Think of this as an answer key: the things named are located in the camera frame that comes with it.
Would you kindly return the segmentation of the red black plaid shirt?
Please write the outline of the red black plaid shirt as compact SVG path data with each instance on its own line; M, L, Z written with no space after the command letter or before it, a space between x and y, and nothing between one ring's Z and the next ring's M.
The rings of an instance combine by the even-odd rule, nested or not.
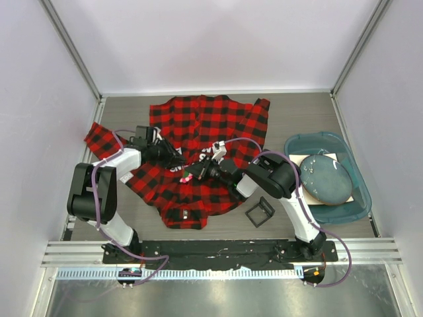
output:
M270 101L259 98L243 104L228 96L174 97L152 105L149 123L180 151L187 164L211 153L216 141L229 141L226 159L244 169L263 148ZM183 167L171 169L144 163L124 176L124 183L146 204L156 207L170 229L204 228L209 216L222 215L240 205L219 180L183 179Z

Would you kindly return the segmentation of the teal plastic bin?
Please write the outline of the teal plastic bin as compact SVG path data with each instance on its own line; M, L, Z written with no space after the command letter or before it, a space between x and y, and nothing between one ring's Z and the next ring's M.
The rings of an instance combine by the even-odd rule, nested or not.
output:
M318 223L351 223L368 215L370 194L341 136L297 134L286 141L284 153L300 167L306 203Z

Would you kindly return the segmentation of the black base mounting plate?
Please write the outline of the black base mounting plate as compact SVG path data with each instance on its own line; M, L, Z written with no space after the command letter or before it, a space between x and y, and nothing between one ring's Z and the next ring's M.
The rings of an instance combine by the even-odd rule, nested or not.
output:
M168 256L165 269L226 271L246 267L251 270L287 269L294 263L336 262L338 254L333 241L323 243L318 254L300 242L281 240L145 240L141 256Z

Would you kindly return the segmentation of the aluminium front rail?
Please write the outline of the aluminium front rail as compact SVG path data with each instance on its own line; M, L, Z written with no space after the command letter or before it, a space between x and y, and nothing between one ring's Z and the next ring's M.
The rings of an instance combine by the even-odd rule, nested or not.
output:
M44 267L146 265L155 269L167 256L166 269L277 269L293 265L399 264L401 255L392 238L330 239L317 256L306 258L292 240L145 240L141 256L132 258L105 242L50 242Z

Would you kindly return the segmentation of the small black square frame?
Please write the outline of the small black square frame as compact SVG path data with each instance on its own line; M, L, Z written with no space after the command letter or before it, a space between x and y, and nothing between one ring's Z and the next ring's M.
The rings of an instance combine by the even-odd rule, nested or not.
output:
M270 220L276 210L271 206L265 197L261 197L257 204L248 209L245 215L255 228L262 226L266 221Z

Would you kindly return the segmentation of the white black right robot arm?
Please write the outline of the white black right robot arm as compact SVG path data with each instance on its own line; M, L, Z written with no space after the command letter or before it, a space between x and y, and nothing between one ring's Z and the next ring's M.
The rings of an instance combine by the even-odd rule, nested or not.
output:
M208 156L188 166L186 171L199 181L219 180L240 201L261 188L285 209L294 228L299 255L312 261L322 254L327 236L306 206L300 168L284 154L262 151L246 168L239 168L231 159L217 162Z

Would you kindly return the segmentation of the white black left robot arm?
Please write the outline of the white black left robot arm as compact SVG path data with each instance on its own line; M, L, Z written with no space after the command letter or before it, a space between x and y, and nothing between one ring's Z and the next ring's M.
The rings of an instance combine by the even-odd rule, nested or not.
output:
M139 125L128 145L112 132L118 150L94 163L75 166L67 212L87 222L111 244L118 247L118 256L132 264L141 254L137 232L117 212L117 184L123 176L147 163L164 168L181 166L186 159L161 136L158 127Z

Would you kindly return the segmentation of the pink white flower brooch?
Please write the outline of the pink white flower brooch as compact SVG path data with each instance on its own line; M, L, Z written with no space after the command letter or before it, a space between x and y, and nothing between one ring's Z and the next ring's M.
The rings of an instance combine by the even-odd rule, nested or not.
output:
M192 179L192 175L188 174L180 179L180 183L186 184Z

